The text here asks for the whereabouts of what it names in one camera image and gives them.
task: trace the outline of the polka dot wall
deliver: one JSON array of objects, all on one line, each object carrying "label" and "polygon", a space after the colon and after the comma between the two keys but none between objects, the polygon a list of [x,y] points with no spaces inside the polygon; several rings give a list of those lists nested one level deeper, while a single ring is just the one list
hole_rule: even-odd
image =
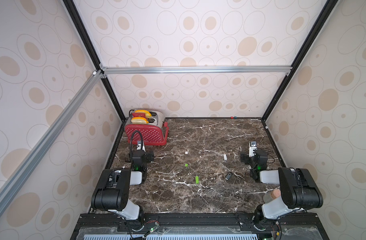
[{"label": "polka dot wall", "polygon": [[267,125],[317,183],[330,239],[366,240],[366,0],[340,2]]},{"label": "polka dot wall", "polygon": [[75,1],[105,66],[291,65],[322,0]]},{"label": "polka dot wall", "polygon": [[124,74],[108,76],[124,114],[151,109],[168,117],[261,117],[285,73]]},{"label": "polka dot wall", "polygon": [[0,2],[0,188],[91,75],[71,24],[55,0]]},{"label": "polka dot wall", "polygon": [[[92,69],[61,2],[0,1],[0,189]],[[0,218],[0,239],[69,239],[118,128],[99,83]]]},{"label": "polka dot wall", "polygon": [[121,124],[103,89],[94,86],[2,215],[0,239],[70,239]]}]

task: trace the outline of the toaster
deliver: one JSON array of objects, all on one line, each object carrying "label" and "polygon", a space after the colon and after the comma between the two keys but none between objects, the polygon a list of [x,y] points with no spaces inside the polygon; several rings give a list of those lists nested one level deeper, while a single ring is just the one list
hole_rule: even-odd
[{"label": "toaster", "polygon": [[[131,110],[124,126],[128,142],[131,141],[132,133],[138,130],[142,134],[144,145],[166,145],[169,128],[165,120],[164,114],[158,111]],[[135,134],[132,144],[137,145],[137,141],[140,141],[140,136]]]}]

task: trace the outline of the black frame bar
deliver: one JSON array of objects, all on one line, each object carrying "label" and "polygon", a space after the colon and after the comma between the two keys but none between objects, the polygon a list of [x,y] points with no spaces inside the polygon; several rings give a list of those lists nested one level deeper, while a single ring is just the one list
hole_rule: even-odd
[{"label": "black frame bar", "polygon": [[[272,225],[263,231],[258,231],[253,223],[252,213],[236,213],[236,214],[145,214],[146,222],[149,220],[157,220],[160,228],[163,227],[229,227],[243,232],[255,233],[258,239],[270,238],[271,231],[278,231],[277,225]],[[323,225],[315,213],[293,213],[288,214],[278,220],[281,228],[286,226],[305,225],[316,226],[321,237],[329,240]],[[116,227],[118,232],[129,232],[126,222],[116,214],[80,214],[76,227],[71,236],[71,240],[75,240],[81,228],[99,228],[99,227]],[[139,232],[132,234],[145,234],[149,230],[146,226]]]},{"label": "black frame bar", "polygon": [[268,127],[267,127],[267,125],[266,125],[266,122],[265,122],[265,121],[263,121],[263,120],[262,120],[262,125],[263,125],[263,127],[264,127],[264,130],[265,130],[265,131],[266,131],[266,133],[267,133],[268,139],[270,139],[271,145],[272,145],[272,147],[274,148],[274,151],[275,151],[275,153],[276,153],[276,156],[278,157],[278,160],[279,160],[279,162],[280,162],[280,165],[281,165],[282,167],[286,167],[286,164],[285,164],[285,163],[284,163],[284,161],[283,161],[283,158],[282,158],[282,156],[281,156],[281,154],[280,154],[280,152],[279,152],[279,149],[277,148],[277,146],[276,146],[276,144],[275,144],[275,141],[274,141],[274,139],[272,138],[271,132],[268,130]]},{"label": "black frame bar", "polygon": [[119,146],[119,143],[120,143],[120,139],[123,136],[124,126],[125,126],[125,123],[122,122],[121,126],[120,126],[120,129],[119,129],[119,132],[118,132],[118,136],[116,136],[115,143],[113,144],[113,147],[111,149],[111,153],[109,154],[108,161],[107,161],[106,166],[105,166],[104,169],[110,169],[111,168],[113,159],[115,158],[115,154],[118,151],[118,146]]},{"label": "black frame bar", "polygon": [[[81,17],[79,15],[79,12],[76,9],[74,2],[72,0],[63,0],[63,2],[64,2],[65,7],[68,10],[68,13],[70,14],[70,17],[72,19],[72,22],[75,25],[76,30],[79,33],[81,40],[83,41],[83,44],[92,60],[92,63],[94,64],[96,69],[100,69],[104,73],[104,70],[101,69],[101,66],[100,66],[100,60],[99,60],[98,54],[96,53],[95,48],[93,47],[91,39],[89,38],[87,30],[84,27],[83,21],[81,20]],[[119,101],[113,92],[111,84],[109,83],[106,76],[104,76],[104,78],[102,78],[101,81],[103,82],[103,85],[106,88],[109,98],[111,99],[121,121],[124,122],[126,118],[124,116],[123,110],[120,107]]]},{"label": "black frame bar", "polygon": [[286,87],[289,84],[290,80],[294,76],[296,70],[298,69],[298,67],[302,63],[302,61],[305,58],[308,50],[310,49],[310,47],[314,43],[316,37],[318,36],[320,30],[322,29],[324,23],[326,22],[326,20],[330,16],[330,13],[334,9],[337,2],[338,2],[338,0],[328,0],[326,2],[326,4],[324,5],[322,11],[320,12],[318,18],[316,19],[314,25],[311,28],[311,31],[308,33],[307,38],[305,39],[300,51],[296,55],[295,60],[293,61],[292,65],[291,65],[292,70],[291,70],[290,74],[288,74],[288,76],[284,77],[282,83],[279,86],[279,89],[276,91],[272,101],[270,102],[270,104],[268,105],[265,113],[263,114],[262,122],[265,122],[267,120],[268,116],[271,114],[271,112],[274,109],[276,103],[279,101],[279,99],[282,96],[284,90],[286,89]]}]

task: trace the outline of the marble tabletop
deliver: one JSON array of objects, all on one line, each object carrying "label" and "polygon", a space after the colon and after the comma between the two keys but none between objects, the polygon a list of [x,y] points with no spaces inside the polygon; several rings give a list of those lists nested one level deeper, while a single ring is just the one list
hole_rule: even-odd
[{"label": "marble tabletop", "polygon": [[[248,142],[256,141],[268,152],[268,169],[280,163],[258,119],[167,119],[165,146],[146,146],[155,159],[147,165],[144,184],[130,186],[129,199],[145,213],[253,212],[263,195],[278,186],[256,183],[249,165],[240,162]],[[128,138],[123,133],[112,169],[130,167]],[[225,176],[231,172],[229,180]]]}]

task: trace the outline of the metal bracket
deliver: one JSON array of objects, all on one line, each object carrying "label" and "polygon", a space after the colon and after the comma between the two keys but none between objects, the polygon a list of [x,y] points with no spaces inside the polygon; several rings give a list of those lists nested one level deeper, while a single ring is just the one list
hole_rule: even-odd
[{"label": "metal bracket", "polygon": [[100,67],[100,69],[101,69],[101,70],[105,70],[105,69],[107,69],[107,67],[103,66],[103,64],[102,64],[102,63],[99,63],[99,67]]},{"label": "metal bracket", "polygon": [[239,225],[240,225],[240,230],[241,231],[251,231],[252,230],[252,220],[251,218],[251,214],[247,215],[247,214],[240,214],[237,215],[238,220],[239,220]]}]

